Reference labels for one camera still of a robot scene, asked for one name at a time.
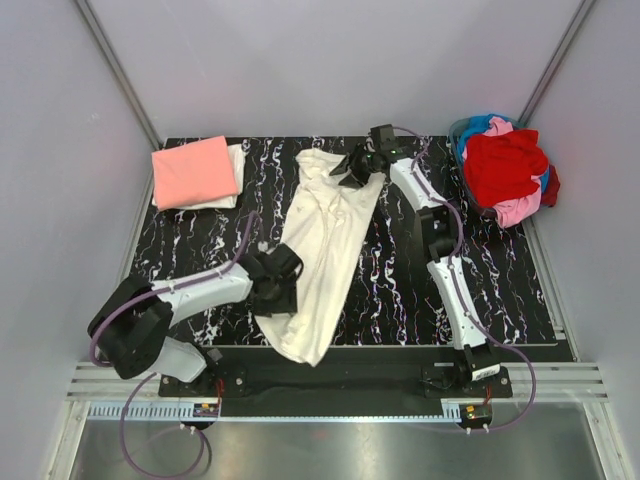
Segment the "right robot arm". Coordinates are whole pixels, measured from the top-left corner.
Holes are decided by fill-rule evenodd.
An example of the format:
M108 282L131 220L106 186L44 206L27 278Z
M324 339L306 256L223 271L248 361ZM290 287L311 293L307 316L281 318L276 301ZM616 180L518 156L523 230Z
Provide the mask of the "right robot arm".
M452 384L466 396L486 389L501 364L480 325L464 276L460 250L463 227L457 210L438 193L421 171L418 160L401 148L394 126L373 127L370 142L354 147L331 174L339 184L361 189L383 173L412 206L426 267L436 283L449 320L454 352Z

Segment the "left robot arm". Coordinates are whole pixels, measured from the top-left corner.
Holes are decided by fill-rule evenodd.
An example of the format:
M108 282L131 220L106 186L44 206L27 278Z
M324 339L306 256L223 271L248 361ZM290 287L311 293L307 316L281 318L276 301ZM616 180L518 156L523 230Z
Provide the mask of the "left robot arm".
M216 382L213 361L200 347L172 338L170 330L205 310L245 301L256 316L295 314L303 270L301 258L281 243L174 280L130 275L89 323L90 352L103 355L94 364L113 368L123 380L154 372L206 395Z

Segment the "cream white t shirt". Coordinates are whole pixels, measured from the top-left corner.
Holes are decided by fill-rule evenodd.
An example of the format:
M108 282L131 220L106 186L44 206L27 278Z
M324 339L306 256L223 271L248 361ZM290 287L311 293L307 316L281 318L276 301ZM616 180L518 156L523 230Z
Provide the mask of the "cream white t shirt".
M299 185L281 242L302 260L296 282L297 312L255 320L285 358L317 366L331 345L385 176L357 189L341 186L331 170L342 155L312 148L296 156Z

